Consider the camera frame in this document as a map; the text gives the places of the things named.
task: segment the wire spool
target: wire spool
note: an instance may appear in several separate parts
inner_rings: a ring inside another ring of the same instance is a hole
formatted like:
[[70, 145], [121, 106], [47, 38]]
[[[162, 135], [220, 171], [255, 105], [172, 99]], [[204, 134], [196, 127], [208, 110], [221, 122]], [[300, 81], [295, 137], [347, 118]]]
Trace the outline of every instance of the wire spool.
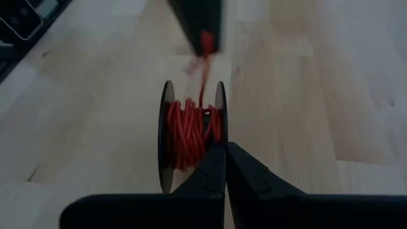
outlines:
[[[172, 136], [172, 132], [170, 131], [171, 127], [167, 122], [169, 109], [173, 103], [175, 103], [174, 87], [171, 81], [167, 81], [164, 85], [162, 93], [160, 115], [158, 120], [158, 170], [160, 173], [160, 184], [163, 193], [170, 192], [174, 169], [179, 169], [179, 163], [177, 165], [177, 162], [179, 162], [180, 154], [179, 152], [174, 151], [174, 138]], [[222, 81], [217, 84], [214, 109], [216, 110], [216, 115], [218, 115], [217, 119], [219, 120], [218, 127], [220, 137], [217, 137], [217, 140], [226, 143], [228, 141], [228, 112], [226, 104], [226, 92], [224, 90]], [[209, 128], [211, 120], [213, 121], [213, 117], [211, 117], [209, 114], [203, 115], [202, 123], [204, 130]], [[208, 139], [205, 141], [205, 152], [214, 141], [214, 134], [210, 133]]]

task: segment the spool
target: spool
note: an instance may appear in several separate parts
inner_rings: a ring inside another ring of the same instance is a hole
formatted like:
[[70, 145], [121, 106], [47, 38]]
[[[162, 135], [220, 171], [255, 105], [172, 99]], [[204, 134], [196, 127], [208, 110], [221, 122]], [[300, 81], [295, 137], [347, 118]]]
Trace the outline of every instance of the spool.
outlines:
[[[167, 112], [169, 104], [175, 101], [174, 86], [171, 81], [164, 84], [164, 89], [161, 97], [160, 114], [158, 118], [158, 171], [160, 174], [160, 184], [163, 193], [169, 193], [172, 186], [172, 179], [174, 176], [174, 169], [172, 168], [172, 161], [174, 160], [174, 152], [172, 152], [169, 131], [167, 128]], [[224, 84], [220, 81], [216, 88], [215, 106], [221, 114], [221, 142], [226, 144], [228, 142], [228, 109], [226, 103], [226, 92]], [[204, 125], [207, 128], [209, 115], [204, 117]]]

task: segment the red wire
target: red wire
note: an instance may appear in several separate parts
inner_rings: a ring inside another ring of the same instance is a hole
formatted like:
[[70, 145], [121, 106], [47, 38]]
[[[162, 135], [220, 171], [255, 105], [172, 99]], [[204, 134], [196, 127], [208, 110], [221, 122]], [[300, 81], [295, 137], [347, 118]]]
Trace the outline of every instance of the red wire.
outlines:
[[[174, 158], [172, 166], [175, 169], [185, 170], [188, 167], [197, 167], [205, 155], [207, 142], [210, 135], [215, 141], [221, 140], [221, 116], [213, 106], [202, 107], [204, 92], [209, 77], [211, 53], [214, 51], [213, 35], [207, 31], [201, 33], [202, 47], [204, 50], [205, 65], [202, 71], [202, 84], [199, 94], [199, 106], [191, 100], [185, 102], [185, 109], [181, 109], [181, 102], [170, 104], [167, 114], [169, 138], [172, 142]], [[204, 130], [204, 115], [209, 114], [210, 120]]]

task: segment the red cable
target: red cable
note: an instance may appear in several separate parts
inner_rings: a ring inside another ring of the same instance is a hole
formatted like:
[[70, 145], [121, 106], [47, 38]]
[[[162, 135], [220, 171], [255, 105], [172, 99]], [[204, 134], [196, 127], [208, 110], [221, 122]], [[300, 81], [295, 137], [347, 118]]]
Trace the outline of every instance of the red cable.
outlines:
[[[213, 106], [202, 108], [204, 92], [209, 77], [211, 53], [214, 51], [214, 37], [211, 33], [201, 33], [202, 47], [204, 50], [205, 65], [202, 71], [202, 84], [199, 94], [199, 106], [188, 98], [185, 109], [181, 109], [181, 102], [175, 101], [169, 106], [167, 125], [169, 138], [172, 142], [174, 158], [172, 167], [185, 170], [188, 167], [197, 167], [205, 155], [207, 141], [213, 135], [215, 141], [221, 140], [221, 116]], [[210, 120], [204, 130], [204, 115], [209, 113]]]

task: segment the wooden surface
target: wooden surface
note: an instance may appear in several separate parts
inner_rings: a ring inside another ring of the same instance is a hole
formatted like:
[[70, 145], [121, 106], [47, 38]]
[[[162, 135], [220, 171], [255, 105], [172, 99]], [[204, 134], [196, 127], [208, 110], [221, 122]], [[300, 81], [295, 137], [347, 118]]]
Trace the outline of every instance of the wooden surface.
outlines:
[[[406, 10], [227, 0], [205, 103], [223, 80], [230, 140], [305, 192], [406, 194]], [[0, 228], [56, 228], [84, 195], [159, 193], [159, 100], [166, 80], [196, 99], [190, 60], [164, 0], [73, 1], [0, 85]]]

